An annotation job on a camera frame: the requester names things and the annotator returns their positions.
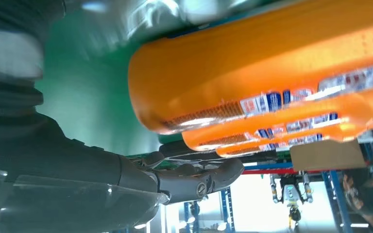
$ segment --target green wall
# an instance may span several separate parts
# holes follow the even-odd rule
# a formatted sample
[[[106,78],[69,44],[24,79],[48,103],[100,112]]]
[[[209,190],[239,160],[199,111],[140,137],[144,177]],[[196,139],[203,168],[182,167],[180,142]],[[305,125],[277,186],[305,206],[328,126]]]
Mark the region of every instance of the green wall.
[[[84,22],[78,12],[53,26],[44,79],[36,85],[45,97],[38,111],[56,119],[67,137],[89,146],[123,155],[157,150],[158,135],[137,121],[128,94],[128,63],[137,45],[88,55],[83,45],[93,44],[94,25]]]

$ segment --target orange bottle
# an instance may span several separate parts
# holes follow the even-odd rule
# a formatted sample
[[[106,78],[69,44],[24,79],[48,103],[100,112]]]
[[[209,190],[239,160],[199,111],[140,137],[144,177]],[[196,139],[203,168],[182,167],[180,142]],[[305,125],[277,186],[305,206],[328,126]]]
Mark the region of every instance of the orange bottle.
[[[331,137],[357,136],[367,130],[373,124],[373,89],[319,101],[302,101],[277,112],[187,131],[182,135],[191,149],[203,151],[285,135],[292,137],[291,134],[297,132],[305,132],[300,136],[313,135],[322,133],[315,129],[334,124],[360,130],[351,135],[328,132]]]
[[[364,131],[373,129],[373,121],[368,126],[357,126],[349,123],[329,125],[323,128],[314,128],[308,131],[289,133],[272,139],[262,138],[259,141],[219,147],[216,152],[221,157],[236,157],[248,153],[287,148],[299,144],[311,143],[321,140],[349,141]]]
[[[306,0],[146,44],[128,82],[139,121],[171,134],[273,112],[287,90],[302,100],[322,79],[371,65],[373,0]]]

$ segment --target white label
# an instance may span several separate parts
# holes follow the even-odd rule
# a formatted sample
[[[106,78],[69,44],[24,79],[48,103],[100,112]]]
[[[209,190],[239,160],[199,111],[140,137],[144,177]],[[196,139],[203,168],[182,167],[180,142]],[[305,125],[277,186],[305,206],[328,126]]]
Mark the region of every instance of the white label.
[[[335,123],[335,121],[338,119],[337,113],[330,113],[330,114],[324,114],[321,116],[311,117],[304,120],[295,121],[292,123],[287,124],[287,132],[288,133],[295,133],[300,132],[304,130],[324,127],[327,125],[330,125],[331,122]]]
[[[308,135],[304,137],[294,138],[288,141],[288,144],[290,146],[300,145],[300,144],[306,144],[311,142],[316,142],[322,140],[321,134],[315,134],[315,135]]]
[[[322,80],[318,90],[320,92],[325,92],[337,86],[340,87],[339,91],[337,93],[331,92],[331,94],[326,97],[373,88],[373,67],[355,70]]]
[[[241,107],[247,117],[267,113],[269,111],[267,95],[241,100]]]

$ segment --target clear plastic sheet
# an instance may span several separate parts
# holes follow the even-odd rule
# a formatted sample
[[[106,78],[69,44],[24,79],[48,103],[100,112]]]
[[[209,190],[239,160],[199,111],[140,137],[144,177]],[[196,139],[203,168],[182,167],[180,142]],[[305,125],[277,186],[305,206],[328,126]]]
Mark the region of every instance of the clear plastic sheet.
[[[0,173],[0,232],[109,232],[151,220],[169,198],[111,184]]]
[[[82,3],[82,27],[71,30],[81,52],[103,55],[130,41],[160,38],[276,1],[93,0]]]

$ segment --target cardboard box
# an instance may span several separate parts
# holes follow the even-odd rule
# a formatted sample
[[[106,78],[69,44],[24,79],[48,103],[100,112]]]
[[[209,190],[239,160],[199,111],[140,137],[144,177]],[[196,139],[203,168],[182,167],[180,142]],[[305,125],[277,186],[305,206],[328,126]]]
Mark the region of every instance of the cardboard box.
[[[334,170],[366,167],[357,140],[324,140],[290,148],[294,170]]]

